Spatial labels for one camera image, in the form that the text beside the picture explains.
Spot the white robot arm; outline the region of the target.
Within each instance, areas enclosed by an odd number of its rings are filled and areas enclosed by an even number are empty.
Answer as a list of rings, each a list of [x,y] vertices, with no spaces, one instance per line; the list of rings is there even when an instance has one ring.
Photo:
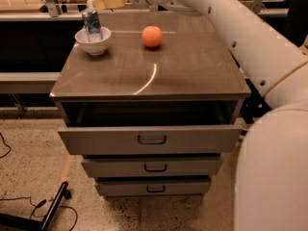
[[[234,231],[308,231],[308,57],[238,0],[125,2],[208,17],[271,110],[247,131],[235,181]]]

